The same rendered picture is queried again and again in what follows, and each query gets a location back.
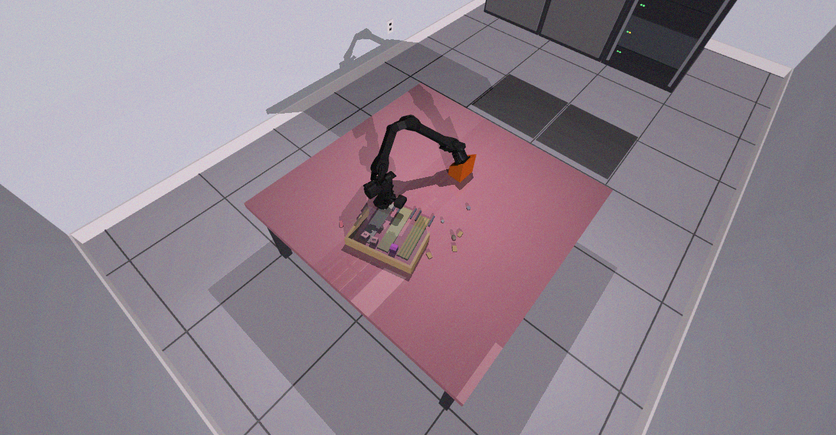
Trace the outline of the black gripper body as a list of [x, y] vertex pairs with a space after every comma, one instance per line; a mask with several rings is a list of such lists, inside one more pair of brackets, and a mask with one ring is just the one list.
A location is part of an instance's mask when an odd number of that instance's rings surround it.
[[[394, 187], [394, 185], [393, 185], [393, 187]], [[399, 196], [396, 198], [396, 197], [395, 197], [395, 194], [393, 193], [393, 192], [394, 192], [394, 191], [393, 191], [393, 187], [391, 188], [391, 190], [388, 190], [388, 191], [384, 191], [384, 190], [383, 190], [383, 191], [381, 191], [381, 192], [382, 192], [382, 194], [384, 194], [385, 196], [387, 195], [387, 196], [389, 196], [389, 198], [391, 198], [391, 201], [390, 201], [390, 202], [394, 202], [394, 206], [395, 206], [395, 208], [399, 208], [399, 209], [401, 209], [401, 208], [403, 208], [403, 206], [404, 206], [404, 205], [405, 205], [405, 203], [407, 202], [407, 198], [406, 198], [405, 196], [401, 196], [401, 195], [399, 195]]]

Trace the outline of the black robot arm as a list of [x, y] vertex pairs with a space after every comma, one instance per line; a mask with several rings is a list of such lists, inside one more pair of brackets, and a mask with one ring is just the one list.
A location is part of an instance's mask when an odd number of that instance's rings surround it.
[[387, 126], [387, 131], [382, 145], [380, 146], [379, 154], [376, 158], [374, 158], [370, 167], [370, 170], [372, 170], [370, 182], [363, 185], [364, 193], [368, 198], [372, 199], [377, 196], [374, 198], [373, 203], [374, 206], [380, 210], [387, 210], [389, 202], [391, 201], [391, 198], [382, 194], [381, 191], [388, 191], [393, 187], [393, 178], [396, 175], [393, 171], [387, 172], [389, 169], [389, 152], [391, 152], [395, 135], [398, 131], [401, 131], [401, 129], [415, 131], [424, 137], [431, 138], [431, 140], [440, 145], [440, 149], [445, 152], [452, 153], [452, 157], [456, 161], [455, 165], [463, 164], [471, 157], [468, 156], [464, 150], [464, 148], [466, 148], [466, 144], [459, 142], [457, 138], [443, 137], [441, 133], [437, 133], [433, 129], [422, 125], [420, 120], [418, 120], [415, 116], [402, 116], [399, 121], [391, 123]]

